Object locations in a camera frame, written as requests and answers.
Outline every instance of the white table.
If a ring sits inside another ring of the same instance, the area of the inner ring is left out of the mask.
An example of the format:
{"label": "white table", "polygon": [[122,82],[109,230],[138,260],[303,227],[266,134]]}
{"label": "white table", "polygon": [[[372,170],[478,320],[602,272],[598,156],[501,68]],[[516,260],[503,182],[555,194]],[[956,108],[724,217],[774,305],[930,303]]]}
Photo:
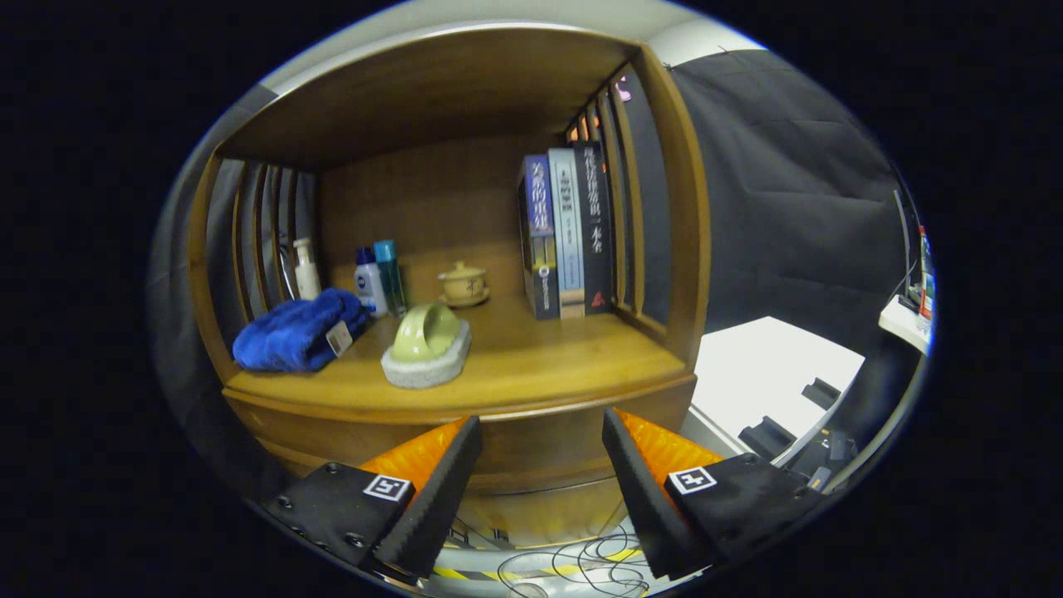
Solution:
{"label": "white table", "polygon": [[[772,461],[781,467],[842,405],[863,361],[863,356],[773,318],[706,335],[694,366],[691,413],[735,452],[752,452],[739,434],[771,417],[797,439]],[[828,410],[802,395],[816,378],[841,392]]]}

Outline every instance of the saucer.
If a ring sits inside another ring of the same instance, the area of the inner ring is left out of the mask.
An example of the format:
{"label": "saucer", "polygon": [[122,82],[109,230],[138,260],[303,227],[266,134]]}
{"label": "saucer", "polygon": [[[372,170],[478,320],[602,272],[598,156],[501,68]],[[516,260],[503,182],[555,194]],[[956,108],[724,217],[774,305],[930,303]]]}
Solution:
{"label": "saucer", "polygon": [[439,295],[439,301],[446,304],[451,308],[471,308],[473,306],[478,306],[487,301],[487,297],[491,295],[491,289],[485,288],[484,293],[479,296],[470,296],[468,298],[458,298],[458,301],[452,301],[448,298],[445,294]]}

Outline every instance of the towel tag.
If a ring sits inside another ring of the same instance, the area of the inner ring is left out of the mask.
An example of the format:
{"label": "towel tag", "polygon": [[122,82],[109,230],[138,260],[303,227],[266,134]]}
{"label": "towel tag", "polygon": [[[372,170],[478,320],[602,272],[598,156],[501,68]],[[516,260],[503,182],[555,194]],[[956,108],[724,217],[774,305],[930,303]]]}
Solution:
{"label": "towel tag", "polygon": [[342,356],[343,352],[354,343],[354,340],[351,339],[351,331],[347,329],[347,323],[343,321],[339,321],[336,326],[328,329],[328,332],[325,334],[325,340],[328,341],[328,346],[332,347],[337,358]]}

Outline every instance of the book spine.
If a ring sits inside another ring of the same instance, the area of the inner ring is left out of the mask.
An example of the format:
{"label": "book spine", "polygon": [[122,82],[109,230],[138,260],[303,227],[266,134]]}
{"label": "book spine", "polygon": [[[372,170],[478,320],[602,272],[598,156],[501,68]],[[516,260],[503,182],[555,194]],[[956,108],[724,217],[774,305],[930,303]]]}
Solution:
{"label": "book spine", "polygon": [[580,318],[584,308],[583,230],[576,181],[575,152],[551,149],[551,184],[554,189],[554,229],[557,240],[558,302],[561,319]]}
{"label": "book spine", "polygon": [[587,314],[610,311],[612,284],[612,213],[608,184],[603,170],[602,146],[573,143],[579,187],[579,211],[584,233],[584,305]]}
{"label": "book spine", "polygon": [[520,182],[524,291],[536,320],[557,319],[557,253],[550,164],[545,155],[528,155]]}

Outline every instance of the screw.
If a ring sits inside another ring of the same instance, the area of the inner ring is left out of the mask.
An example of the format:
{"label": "screw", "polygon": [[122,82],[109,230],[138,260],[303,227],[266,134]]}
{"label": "screw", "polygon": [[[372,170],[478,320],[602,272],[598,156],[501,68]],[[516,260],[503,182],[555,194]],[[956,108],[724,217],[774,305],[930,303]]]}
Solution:
{"label": "screw", "polygon": [[366,539],[354,532],[347,532],[343,535],[343,541],[355,548],[365,548],[366,546]]}

